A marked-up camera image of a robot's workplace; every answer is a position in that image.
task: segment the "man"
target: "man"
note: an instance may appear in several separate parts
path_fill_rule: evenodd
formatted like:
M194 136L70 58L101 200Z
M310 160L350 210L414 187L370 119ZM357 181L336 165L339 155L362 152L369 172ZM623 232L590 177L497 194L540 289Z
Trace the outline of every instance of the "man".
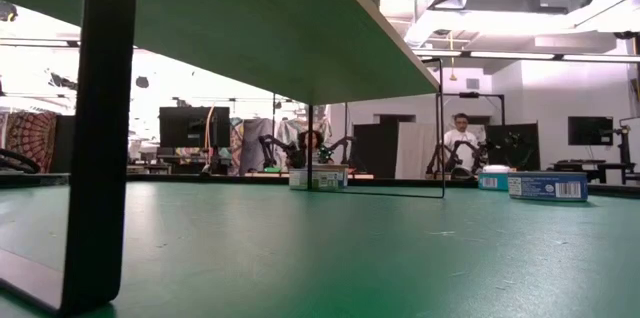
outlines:
M458 113L454 116L456 129L448 131L444 135L444 145L453 150L457 141L465 141L471 143L474 147L478 146L478 139L471 132L467 132L469 125L469 117L464 113ZM456 151L458 158L462 161L459 166L467 170L473 167L473 150L466 145L461 145Z

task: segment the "black monitor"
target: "black monitor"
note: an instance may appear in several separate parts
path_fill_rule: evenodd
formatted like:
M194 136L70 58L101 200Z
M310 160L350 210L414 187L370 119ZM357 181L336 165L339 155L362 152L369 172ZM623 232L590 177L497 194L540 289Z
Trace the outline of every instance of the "black monitor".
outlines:
M489 164L501 164L519 171L540 170L538 124L487 126Z
M205 121L210 107L161 107L160 147L204 147ZM215 107L209 127L210 146L229 147L229 107Z
M613 145L613 117L569 117L569 145Z

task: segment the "green table surface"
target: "green table surface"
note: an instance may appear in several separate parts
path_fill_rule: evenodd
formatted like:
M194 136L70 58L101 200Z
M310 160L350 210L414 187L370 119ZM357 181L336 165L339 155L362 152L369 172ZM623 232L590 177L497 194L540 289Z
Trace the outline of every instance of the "green table surface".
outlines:
M61 268L67 195L2 191L0 247ZM85 316L638 317L639 217L606 197L130 183L120 295ZM2 318L38 315L0 292Z
M7 1L81 21L82 0ZM308 104L438 85L371 0L138 0L136 18L138 47Z

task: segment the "blue box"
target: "blue box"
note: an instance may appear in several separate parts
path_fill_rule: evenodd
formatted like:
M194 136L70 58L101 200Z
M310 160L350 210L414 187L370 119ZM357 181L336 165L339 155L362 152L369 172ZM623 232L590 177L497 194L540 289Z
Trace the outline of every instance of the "blue box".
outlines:
M586 202L587 174L579 172L509 173L509 195L515 199Z
M478 174L478 188L484 190L508 191L508 173L480 173Z

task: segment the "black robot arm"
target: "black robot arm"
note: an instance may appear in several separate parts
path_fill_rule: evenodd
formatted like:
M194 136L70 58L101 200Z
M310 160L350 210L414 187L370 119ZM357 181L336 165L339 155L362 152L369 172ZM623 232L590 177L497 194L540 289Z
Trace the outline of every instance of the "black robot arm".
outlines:
M353 145L356 142L356 138L355 137L349 137L349 136L344 136L342 138L340 138L340 140L338 140L337 142L333 143L330 147L321 147L320 148L320 162L321 163L328 163L329 160L331 159L331 155L333 154L333 152L338 149L338 147L342 146L342 161L340 161L340 164L348 164L349 161L347 160L347 147L349 146L349 142L351 142L351 146L353 149Z
M458 151L458 148L460 148L461 145L466 145L467 147L471 148L471 151L473 151L473 166L471 167L472 173L475 173L478 169L480 169L480 167L482 167L483 164L486 164L485 156L487 154L487 150L484 146L476 147L467 141L456 141L453 144L454 154Z
M258 142L260 142L260 146L262 147L262 154L264 155L264 168L275 167L278 163L274 159L273 152L270 149L272 144L280 147L287 155L287 158L290 160L293 160L295 157L300 155L295 143L291 142L289 144L284 144L271 134L258 137Z
M0 168L9 168L28 174L40 172L40 166L33 160L6 149L0 149Z
M448 165L450 162L453 161L454 167L456 164L462 163L462 161L458 159L458 156L451 150L451 148L443 144L436 144L436 149L433 151L431 161L429 161L429 165L427 166L427 174L433 174L433 166L436 164L436 160L444 159L444 157L440 157L440 154L438 154L440 153L440 148L444 148L444 150L449 153L449 160L447 161L447 164L445 164L444 168L445 172L451 171L450 169L448 169Z

